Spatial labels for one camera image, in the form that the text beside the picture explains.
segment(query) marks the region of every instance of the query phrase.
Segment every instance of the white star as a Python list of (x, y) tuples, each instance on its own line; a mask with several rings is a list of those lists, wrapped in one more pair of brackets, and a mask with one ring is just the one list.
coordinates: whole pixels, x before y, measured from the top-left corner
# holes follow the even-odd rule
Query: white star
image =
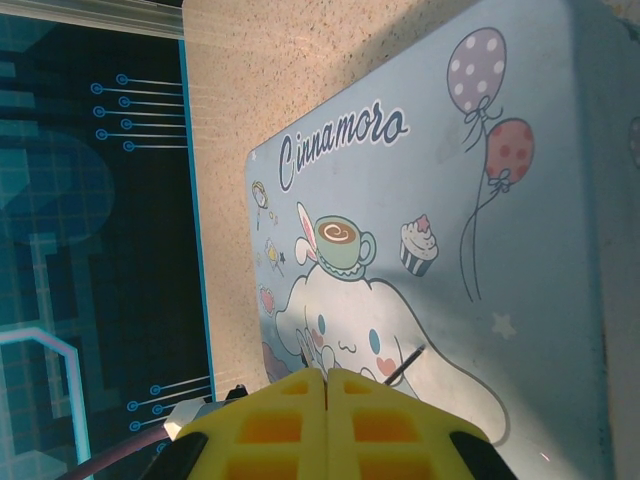
[(502, 338), (509, 340), (509, 337), (515, 335), (516, 329), (511, 325), (511, 315), (508, 313), (505, 315), (493, 314), (493, 328), (494, 333), (499, 333)]

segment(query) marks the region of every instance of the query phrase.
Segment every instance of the bunny ears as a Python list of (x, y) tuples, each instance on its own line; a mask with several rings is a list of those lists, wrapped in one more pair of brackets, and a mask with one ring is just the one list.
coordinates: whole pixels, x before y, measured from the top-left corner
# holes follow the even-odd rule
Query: bunny ears
[(307, 238), (298, 238), (296, 240), (296, 261), (300, 265), (304, 265), (307, 261), (307, 257), (309, 257), (314, 262), (318, 261), (316, 256), (316, 235), (313, 232), (313, 226), (311, 225), (311, 220), (309, 220), (309, 215), (300, 202), (298, 202), (298, 216), (300, 217), (300, 223), (302, 224), (302, 230), (304, 230), (304, 234)]

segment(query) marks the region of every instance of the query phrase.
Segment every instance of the yellow plastic part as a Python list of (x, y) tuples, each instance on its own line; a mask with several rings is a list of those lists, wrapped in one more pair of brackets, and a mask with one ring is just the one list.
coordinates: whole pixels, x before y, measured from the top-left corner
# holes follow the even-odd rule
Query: yellow plastic part
[(473, 480), (449, 434), (471, 423), (348, 370), (305, 369), (191, 423), (189, 480)]

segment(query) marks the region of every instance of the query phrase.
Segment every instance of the speckled surface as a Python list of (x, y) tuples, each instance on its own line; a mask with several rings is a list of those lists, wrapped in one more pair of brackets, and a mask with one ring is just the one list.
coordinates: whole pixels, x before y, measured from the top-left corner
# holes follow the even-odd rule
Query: speckled surface
[[(218, 398), (265, 386), (248, 152), (475, 0), (185, 0), (203, 256)], [(635, 1), (617, 0), (633, 17)]]

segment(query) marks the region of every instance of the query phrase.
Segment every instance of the saucer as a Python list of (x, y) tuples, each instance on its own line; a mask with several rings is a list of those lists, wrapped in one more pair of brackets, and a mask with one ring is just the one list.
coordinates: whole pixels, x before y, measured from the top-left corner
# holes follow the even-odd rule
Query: saucer
[(360, 280), (364, 276), (364, 272), (367, 268), (364, 265), (356, 263), (348, 270), (343, 270), (329, 265), (329, 263), (322, 258), (320, 252), (316, 252), (316, 257), (318, 258), (318, 265), (320, 265), (325, 272), (332, 277), (335, 277), (338, 280), (344, 280), (345, 282), (355, 282), (356, 280)]

